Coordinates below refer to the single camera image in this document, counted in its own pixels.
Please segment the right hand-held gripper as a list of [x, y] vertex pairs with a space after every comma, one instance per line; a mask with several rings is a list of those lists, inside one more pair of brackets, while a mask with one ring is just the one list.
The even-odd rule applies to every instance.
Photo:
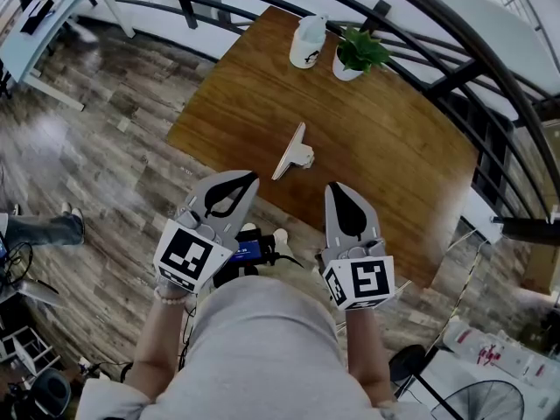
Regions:
[[[378, 236], [374, 208], [354, 189], [330, 182], [325, 189], [325, 234], [328, 247], [348, 238], [357, 242]], [[374, 308], [395, 295], [394, 257], [383, 239], [353, 246], [323, 258], [322, 277], [339, 311]]]

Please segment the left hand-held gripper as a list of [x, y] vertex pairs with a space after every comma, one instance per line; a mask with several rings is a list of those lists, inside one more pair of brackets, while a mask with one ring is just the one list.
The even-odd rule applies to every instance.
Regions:
[[254, 171], [232, 170], [200, 180], [178, 216], [169, 219], [153, 258], [158, 274], [192, 294], [235, 253], [235, 236], [260, 185]]

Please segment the person's right forearm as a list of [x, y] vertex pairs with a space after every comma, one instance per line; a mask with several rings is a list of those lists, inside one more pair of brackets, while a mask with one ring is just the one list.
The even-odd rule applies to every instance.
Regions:
[[374, 407], [393, 402], [389, 358], [372, 309], [346, 311], [347, 364], [350, 375]]

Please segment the person's left forearm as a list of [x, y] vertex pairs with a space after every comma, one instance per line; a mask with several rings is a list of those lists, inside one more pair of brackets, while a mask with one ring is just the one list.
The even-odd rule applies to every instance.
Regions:
[[124, 383], [155, 401], [169, 386], [179, 359], [179, 335], [185, 303], [155, 299], [136, 344]]

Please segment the person's left hand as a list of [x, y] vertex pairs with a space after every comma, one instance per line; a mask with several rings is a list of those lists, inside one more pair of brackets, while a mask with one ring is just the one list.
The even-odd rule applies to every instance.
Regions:
[[191, 293], [162, 276], [158, 276], [154, 297], [165, 305], [184, 304]]

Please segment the black device with blue screen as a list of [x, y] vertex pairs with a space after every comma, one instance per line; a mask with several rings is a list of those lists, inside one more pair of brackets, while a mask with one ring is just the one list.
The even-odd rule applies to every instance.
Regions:
[[213, 276], [215, 288], [238, 277], [255, 276], [258, 274], [257, 265], [272, 265], [279, 257], [275, 237], [272, 234], [262, 234], [260, 228], [244, 229], [235, 239], [238, 241], [238, 250]]

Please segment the black cubby shelf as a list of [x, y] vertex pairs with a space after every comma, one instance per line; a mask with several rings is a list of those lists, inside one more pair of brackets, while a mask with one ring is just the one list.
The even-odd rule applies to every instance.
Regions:
[[507, 196], [510, 185], [504, 177], [507, 146], [497, 129], [462, 96], [449, 94], [439, 99], [441, 109], [478, 151], [472, 179], [475, 192], [497, 216], [515, 217], [514, 196]]

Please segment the person's grey shirt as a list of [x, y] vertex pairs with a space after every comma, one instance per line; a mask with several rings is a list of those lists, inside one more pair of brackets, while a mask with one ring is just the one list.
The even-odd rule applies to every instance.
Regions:
[[234, 280], [197, 317], [185, 366], [161, 395], [94, 379], [76, 420], [434, 420], [421, 403], [372, 406], [326, 309], [284, 283]]

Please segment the green plant in white pot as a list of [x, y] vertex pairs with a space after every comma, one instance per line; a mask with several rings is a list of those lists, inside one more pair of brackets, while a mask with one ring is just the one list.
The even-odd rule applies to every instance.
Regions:
[[332, 71], [341, 81], [351, 81], [367, 74], [372, 67], [381, 67], [390, 59], [390, 52], [368, 31], [348, 26], [336, 47]]

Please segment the white bottle with penguin print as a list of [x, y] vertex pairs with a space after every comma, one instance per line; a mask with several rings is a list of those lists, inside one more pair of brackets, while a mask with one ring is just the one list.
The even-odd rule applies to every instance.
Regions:
[[294, 67], [308, 69], [315, 65], [326, 41], [327, 21], [326, 14], [300, 19], [290, 47], [289, 59]]

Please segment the white plastic bag red print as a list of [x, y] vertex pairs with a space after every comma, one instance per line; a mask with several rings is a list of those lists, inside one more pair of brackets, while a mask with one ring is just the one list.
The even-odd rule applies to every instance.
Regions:
[[560, 364], [509, 338], [485, 333], [460, 319], [444, 329], [443, 344], [458, 357], [480, 367], [494, 366], [534, 387], [560, 381]]

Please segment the cardboard box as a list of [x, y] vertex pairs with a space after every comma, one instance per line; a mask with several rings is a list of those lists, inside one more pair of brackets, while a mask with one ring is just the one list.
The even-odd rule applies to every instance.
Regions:
[[525, 290], [550, 296], [556, 286], [559, 272], [560, 247], [535, 244], [529, 254], [521, 287]]

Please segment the black standing fan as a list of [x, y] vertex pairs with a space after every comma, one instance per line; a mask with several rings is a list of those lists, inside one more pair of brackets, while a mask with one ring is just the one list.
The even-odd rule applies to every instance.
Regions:
[[426, 406], [434, 420], [522, 420], [525, 402], [511, 382], [477, 380], [437, 347], [407, 346], [389, 361], [395, 396]]

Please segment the black round stool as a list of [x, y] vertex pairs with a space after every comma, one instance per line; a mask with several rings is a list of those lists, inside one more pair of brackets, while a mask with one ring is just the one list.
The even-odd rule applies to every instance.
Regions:
[[65, 413], [72, 398], [66, 377], [55, 368], [47, 368], [31, 385], [31, 406], [40, 420], [56, 420]]

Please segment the black flat device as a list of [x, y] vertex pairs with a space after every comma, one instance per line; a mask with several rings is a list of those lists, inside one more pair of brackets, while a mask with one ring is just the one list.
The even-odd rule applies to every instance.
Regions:
[[32, 35], [42, 21], [49, 15], [54, 5], [53, 0], [39, 0], [32, 8], [28, 18], [25, 20], [20, 31], [25, 34]]

